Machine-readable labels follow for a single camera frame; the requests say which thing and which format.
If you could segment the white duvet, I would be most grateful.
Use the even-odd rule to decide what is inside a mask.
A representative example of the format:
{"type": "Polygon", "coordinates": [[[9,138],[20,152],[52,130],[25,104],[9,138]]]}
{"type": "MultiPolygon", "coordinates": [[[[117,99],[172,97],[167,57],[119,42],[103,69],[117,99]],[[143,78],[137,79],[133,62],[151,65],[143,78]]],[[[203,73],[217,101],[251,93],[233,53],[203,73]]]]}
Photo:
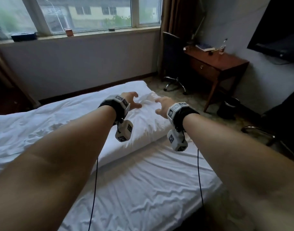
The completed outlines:
{"type": "Polygon", "coordinates": [[[133,125],[129,141],[119,142],[115,138],[116,126],[112,127],[99,155],[98,167],[122,158],[167,135],[172,125],[168,119],[155,113],[161,107],[155,99],[158,95],[144,81],[132,81],[113,86],[99,92],[43,105],[37,109],[0,115],[0,172],[30,145],[64,124],[94,111],[110,95],[136,89],[142,104],[141,109],[128,113],[126,120],[133,125]]]}

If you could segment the black trash bin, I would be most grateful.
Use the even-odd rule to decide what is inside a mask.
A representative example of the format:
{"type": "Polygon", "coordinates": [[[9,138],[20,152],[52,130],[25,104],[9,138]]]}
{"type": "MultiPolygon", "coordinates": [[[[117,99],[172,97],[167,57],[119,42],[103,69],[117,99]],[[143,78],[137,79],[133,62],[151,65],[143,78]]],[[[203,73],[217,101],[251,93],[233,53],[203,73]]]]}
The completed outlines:
{"type": "Polygon", "coordinates": [[[226,97],[221,103],[217,115],[225,120],[236,120],[235,114],[240,104],[238,99],[226,97]]]}

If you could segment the white bed sheet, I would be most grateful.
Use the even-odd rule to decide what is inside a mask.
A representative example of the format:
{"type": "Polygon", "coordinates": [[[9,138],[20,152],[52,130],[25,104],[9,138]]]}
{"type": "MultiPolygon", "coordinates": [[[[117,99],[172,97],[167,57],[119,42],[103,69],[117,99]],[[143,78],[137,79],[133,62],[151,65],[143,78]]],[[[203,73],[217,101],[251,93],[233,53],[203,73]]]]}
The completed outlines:
{"type": "Polygon", "coordinates": [[[222,182],[187,137],[166,137],[94,172],[58,231],[171,231],[202,207],[222,182]]]}

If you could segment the dark blue book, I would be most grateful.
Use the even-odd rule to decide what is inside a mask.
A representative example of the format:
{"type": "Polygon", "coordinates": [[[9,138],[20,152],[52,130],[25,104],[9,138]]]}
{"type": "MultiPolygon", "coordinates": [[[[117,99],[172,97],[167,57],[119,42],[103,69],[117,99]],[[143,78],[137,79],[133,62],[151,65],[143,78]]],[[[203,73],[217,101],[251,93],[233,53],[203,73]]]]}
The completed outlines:
{"type": "Polygon", "coordinates": [[[216,50],[214,47],[208,45],[208,44],[196,44],[195,47],[197,47],[198,49],[204,51],[204,52],[210,52],[210,51],[214,51],[216,50]]]}

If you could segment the black wall television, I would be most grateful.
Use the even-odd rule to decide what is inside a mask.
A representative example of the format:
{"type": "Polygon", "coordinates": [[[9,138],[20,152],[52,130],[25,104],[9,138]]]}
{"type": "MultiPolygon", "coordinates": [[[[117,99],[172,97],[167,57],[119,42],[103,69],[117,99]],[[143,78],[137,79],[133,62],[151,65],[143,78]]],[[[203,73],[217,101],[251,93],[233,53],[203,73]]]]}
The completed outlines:
{"type": "Polygon", "coordinates": [[[294,63],[294,0],[270,0],[247,48],[294,63]]]}

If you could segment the person's left forearm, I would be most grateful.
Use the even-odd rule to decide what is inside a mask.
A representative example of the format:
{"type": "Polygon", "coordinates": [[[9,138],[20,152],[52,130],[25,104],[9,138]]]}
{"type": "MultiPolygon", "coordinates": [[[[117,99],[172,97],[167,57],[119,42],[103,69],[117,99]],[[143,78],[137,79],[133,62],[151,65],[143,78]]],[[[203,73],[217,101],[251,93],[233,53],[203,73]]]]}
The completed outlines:
{"type": "Polygon", "coordinates": [[[0,172],[0,231],[58,230],[116,118],[102,106],[47,134],[0,172]]]}

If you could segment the brown curtain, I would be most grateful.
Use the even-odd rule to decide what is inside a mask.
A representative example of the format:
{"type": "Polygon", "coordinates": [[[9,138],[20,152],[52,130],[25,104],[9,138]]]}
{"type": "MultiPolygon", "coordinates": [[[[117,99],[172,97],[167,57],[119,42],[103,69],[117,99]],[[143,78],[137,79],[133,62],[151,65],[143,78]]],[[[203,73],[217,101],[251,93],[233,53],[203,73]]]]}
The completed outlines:
{"type": "Polygon", "coordinates": [[[29,101],[33,108],[40,107],[40,102],[37,101],[28,91],[24,83],[8,66],[6,60],[0,53],[0,80],[7,88],[16,88],[29,101]]]}
{"type": "Polygon", "coordinates": [[[183,43],[191,39],[197,28],[198,14],[205,15],[202,0],[163,0],[160,24],[157,72],[163,75],[163,32],[179,37],[183,43]]]}

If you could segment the brown wooden desk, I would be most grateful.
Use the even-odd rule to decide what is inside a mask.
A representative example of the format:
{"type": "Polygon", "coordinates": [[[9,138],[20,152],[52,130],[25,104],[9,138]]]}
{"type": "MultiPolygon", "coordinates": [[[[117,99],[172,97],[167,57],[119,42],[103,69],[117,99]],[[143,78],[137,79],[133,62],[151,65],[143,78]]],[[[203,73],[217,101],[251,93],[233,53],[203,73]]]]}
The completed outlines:
{"type": "Polygon", "coordinates": [[[186,46],[184,53],[189,58],[191,68],[204,79],[212,83],[207,102],[203,112],[207,112],[208,107],[212,104],[212,99],[222,81],[234,78],[229,90],[225,90],[224,94],[231,97],[242,79],[249,61],[239,58],[232,54],[219,54],[213,52],[205,52],[196,46],[186,46]]]}

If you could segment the chrome frame chair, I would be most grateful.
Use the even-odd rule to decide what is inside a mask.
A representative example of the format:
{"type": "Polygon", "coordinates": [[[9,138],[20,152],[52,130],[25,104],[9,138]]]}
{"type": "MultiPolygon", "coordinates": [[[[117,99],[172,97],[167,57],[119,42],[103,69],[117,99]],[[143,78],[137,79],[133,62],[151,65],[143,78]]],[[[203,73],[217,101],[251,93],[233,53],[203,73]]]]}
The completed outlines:
{"type": "Polygon", "coordinates": [[[259,127],[246,126],[241,131],[248,133],[250,130],[257,130],[270,136],[266,146],[280,144],[294,159],[294,92],[280,105],[266,111],[261,116],[260,123],[259,127]]]}

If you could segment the clear plastic bottle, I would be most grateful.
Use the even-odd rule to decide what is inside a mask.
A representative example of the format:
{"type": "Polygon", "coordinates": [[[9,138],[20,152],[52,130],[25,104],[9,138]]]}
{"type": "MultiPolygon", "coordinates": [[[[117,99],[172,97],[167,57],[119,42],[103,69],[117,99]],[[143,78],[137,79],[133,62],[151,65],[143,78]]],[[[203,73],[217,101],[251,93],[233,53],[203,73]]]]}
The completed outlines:
{"type": "Polygon", "coordinates": [[[221,45],[221,47],[219,49],[219,54],[220,55],[224,54],[224,52],[225,52],[227,40],[228,40],[228,38],[225,38],[225,40],[223,41],[223,43],[222,43],[222,45],[221,45]]]}

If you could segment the person's left hand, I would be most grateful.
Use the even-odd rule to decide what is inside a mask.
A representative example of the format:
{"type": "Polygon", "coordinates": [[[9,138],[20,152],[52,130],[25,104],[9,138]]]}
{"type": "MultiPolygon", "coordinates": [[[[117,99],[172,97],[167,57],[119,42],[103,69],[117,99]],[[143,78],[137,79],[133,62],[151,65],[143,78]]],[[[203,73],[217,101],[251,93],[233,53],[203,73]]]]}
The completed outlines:
{"type": "Polygon", "coordinates": [[[130,104],[129,111],[133,110],[131,109],[131,103],[135,103],[134,98],[138,98],[137,92],[124,92],[121,96],[130,104]]]}

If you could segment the dark blue box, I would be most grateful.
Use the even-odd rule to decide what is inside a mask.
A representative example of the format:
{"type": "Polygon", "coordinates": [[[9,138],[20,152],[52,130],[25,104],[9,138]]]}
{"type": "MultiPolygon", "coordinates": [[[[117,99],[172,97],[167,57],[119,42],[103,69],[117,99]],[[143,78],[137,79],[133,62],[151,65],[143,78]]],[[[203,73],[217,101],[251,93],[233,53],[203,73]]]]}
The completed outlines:
{"type": "Polygon", "coordinates": [[[20,34],[11,34],[11,38],[14,42],[26,42],[37,40],[37,34],[34,33],[20,33],[20,34]]]}

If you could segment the person's right hand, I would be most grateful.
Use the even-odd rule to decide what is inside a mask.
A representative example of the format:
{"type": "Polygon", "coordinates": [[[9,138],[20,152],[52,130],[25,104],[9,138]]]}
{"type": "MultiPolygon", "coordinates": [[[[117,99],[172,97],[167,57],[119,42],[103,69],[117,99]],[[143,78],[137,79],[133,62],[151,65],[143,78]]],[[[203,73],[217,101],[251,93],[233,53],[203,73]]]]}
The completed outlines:
{"type": "Polygon", "coordinates": [[[174,105],[176,102],[170,98],[170,97],[159,97],[155,100],[156,103],[160,103],[161,104],[161,109],[162,109],[162,116],[163,118],[165,119],[168,119],[167,117],[167,112],[168,112],[168,109],[174,105]]]}

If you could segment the person's right forearm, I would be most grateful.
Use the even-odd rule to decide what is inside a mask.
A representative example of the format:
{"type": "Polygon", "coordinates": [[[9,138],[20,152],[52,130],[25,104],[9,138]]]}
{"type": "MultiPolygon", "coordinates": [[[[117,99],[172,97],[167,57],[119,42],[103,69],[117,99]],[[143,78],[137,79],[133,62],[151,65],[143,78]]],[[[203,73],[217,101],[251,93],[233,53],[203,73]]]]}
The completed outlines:
{"type": "Polygon", "coordinates": [[[260,231],[294,231],[294,161],[199,114],[183,127],[260,231]]]}

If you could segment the white frame window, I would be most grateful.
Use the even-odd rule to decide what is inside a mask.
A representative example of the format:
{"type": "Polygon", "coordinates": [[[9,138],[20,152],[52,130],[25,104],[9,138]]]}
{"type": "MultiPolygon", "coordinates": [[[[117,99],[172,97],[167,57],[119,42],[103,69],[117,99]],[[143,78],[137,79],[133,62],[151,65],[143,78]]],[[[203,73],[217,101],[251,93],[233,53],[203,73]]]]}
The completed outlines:
{"type": "Polygon", "coordinates": [[[159,26],[162,5],[163,0],[0,0],[0,41],[16,34],[159,26]]]}

